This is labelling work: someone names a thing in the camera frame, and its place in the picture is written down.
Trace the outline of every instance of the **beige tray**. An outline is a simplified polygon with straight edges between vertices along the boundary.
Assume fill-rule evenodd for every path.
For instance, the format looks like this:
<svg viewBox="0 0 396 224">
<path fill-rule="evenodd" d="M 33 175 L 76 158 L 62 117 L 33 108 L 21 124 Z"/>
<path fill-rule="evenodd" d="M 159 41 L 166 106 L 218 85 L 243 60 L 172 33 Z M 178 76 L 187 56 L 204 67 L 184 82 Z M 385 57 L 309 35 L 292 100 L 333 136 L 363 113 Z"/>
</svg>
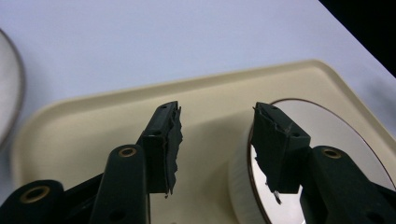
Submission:
<svg viewBox="0 0 396 224">
<path fill-rule="evenodd" d="M 362 136 L 396 179 L 394 139 L 329 66 L 307 61 L 47 107 L 16 139 L 15 182 L 20 186 L 49 178 L 68 189 L 102 173 L 113 148 L 135 143 L 155 108 L 178 100 L 184 141 L 177 158 L 177 184 L 167 200 L 152 195 L 152 223 L 237 223 L 228 195 L 228 161 L 246 139 L 255 103 L 283 99 L 302 99 L 331 110 Z"/>
</svg>

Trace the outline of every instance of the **white table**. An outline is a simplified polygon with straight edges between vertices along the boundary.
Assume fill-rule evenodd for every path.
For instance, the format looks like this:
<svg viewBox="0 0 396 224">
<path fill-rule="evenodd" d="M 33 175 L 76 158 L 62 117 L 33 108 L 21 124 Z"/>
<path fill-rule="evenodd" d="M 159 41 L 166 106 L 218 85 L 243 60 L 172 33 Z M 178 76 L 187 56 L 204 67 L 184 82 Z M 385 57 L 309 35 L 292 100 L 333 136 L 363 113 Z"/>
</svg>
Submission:
<svg viewBox="0 0 396 224">
<path fill-rule="evenodd" d="M 316 0 L 0 1 L 27 80 L 18 128 L 62 99 L 319 59 L 396 136 L 396 79 Z M 12 191 L 0 152 L 0 203 Z"/>
</svg>

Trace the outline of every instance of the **white tabletop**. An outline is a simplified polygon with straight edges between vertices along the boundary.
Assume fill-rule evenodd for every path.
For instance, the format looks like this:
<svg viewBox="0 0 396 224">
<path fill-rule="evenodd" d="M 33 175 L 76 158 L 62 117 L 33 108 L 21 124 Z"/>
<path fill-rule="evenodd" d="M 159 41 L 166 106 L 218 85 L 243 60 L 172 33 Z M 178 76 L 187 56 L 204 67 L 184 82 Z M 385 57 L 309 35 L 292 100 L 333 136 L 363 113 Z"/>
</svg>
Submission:
<svg viewBox="0 0 396 224">
<path fill-rule="evenodd" d="M 70 97 L 319 59 L 396 136 L 396 79 L 317 0 L 0 0 L 0 28 L 25 68 L 18 127 Z M 12 191 L 8 152 L 0 203 Z"/>
</svg>

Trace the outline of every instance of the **dark floor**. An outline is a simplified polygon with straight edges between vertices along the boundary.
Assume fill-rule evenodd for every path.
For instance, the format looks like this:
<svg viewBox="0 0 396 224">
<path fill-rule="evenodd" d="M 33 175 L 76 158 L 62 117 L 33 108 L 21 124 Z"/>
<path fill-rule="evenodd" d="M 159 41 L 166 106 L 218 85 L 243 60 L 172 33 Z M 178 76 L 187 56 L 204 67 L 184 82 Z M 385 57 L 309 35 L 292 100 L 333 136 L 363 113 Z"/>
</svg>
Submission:
<svg viewBox="0 0 396 224">
<path fill-rule="evenodd" d="M 390 0 L 319 1 L 396 77 L 396 7 Z"/>
</svg>

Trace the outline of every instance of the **tray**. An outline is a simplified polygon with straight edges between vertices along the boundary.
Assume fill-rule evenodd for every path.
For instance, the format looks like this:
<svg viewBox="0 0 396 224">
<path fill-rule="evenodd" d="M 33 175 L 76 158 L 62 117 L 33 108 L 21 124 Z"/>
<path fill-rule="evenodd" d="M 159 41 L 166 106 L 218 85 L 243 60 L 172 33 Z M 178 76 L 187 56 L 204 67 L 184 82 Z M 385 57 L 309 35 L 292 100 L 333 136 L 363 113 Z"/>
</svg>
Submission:
<svg viewBox="0 0 396 224">
<path fill-rule="evenodd" d="M 339 116 L 396 179 L 395 140 L 345 82 L 319 61 L 115 91 L 51 105 L 19 132 L 11 161 L 17 186 L 56 179 L 69 189 L 104 171 L 108 153 L 133 144 L 158 105 L 178 100 L 184 141 L 174 195 L 151 195 L 152 223 L 238 223 L 228 162 L 246 145 L 256 102 L 301 99 Z"/>
</svg>

